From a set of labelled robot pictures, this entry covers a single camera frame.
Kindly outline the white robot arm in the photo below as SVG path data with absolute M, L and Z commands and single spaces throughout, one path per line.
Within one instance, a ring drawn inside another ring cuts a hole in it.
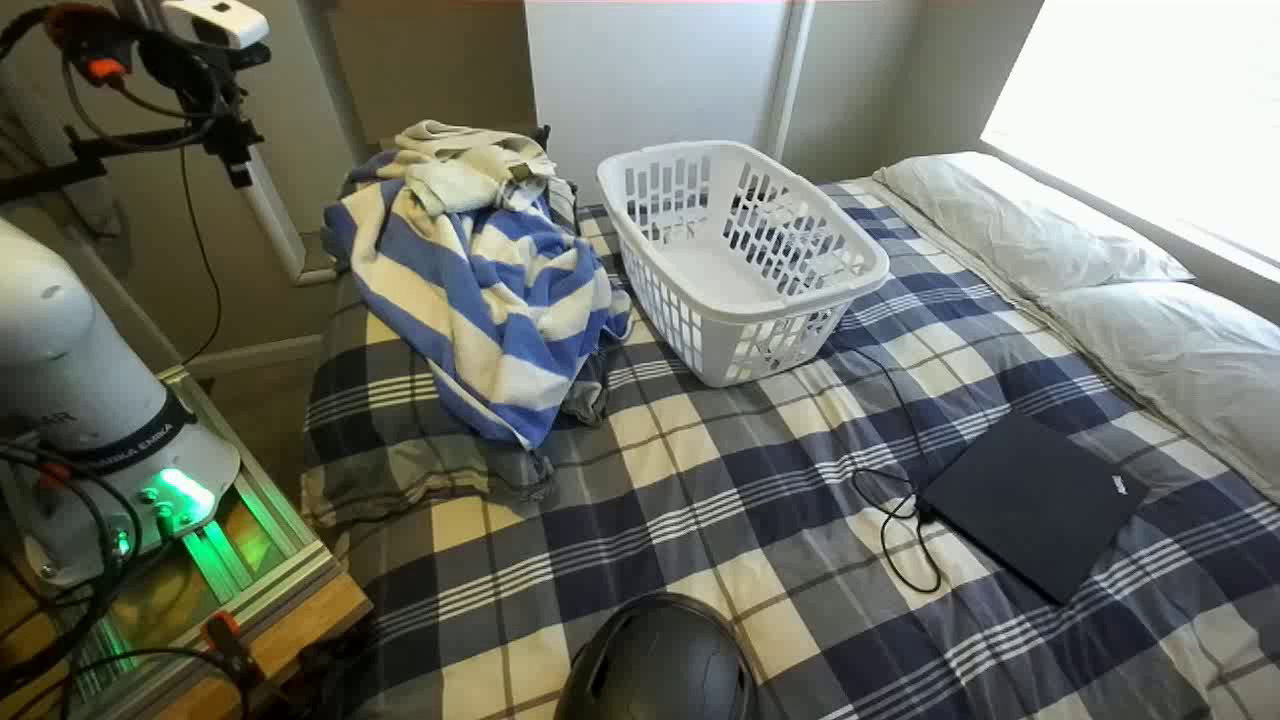
M 108 154 L 200 145 L 236 188 L 258 131 L 238 116 L 245 68 L 269 59 L 269 16 L 248 0 L 39 0 L 3 24 L 0 52 L 39 26 L 65 71 L 127 95 L 132 64 L 162 85 L 174 126 L 78 141 L 72 161 L 3 183 L 29 198 L 96 179 Z M 0 231 L 0 402 L 33 429 L 7 449 L 3 505 L 33 571 L 72 589 L 208 522 L 238 475 L 216 434 L 116 332 L 74 266 L 7 224 Z

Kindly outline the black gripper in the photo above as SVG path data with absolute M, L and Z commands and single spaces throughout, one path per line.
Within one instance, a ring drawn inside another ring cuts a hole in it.
M 272 49 L 186 45 L 162 30 L 148 30 L 140 40 L 140 59 L 148 76 L 180 101 L 197 145 L 222 163 L 228 183 L 248 188 L 248 163 L 258 131 L 245 116 L 238 71 L 269 64 Z

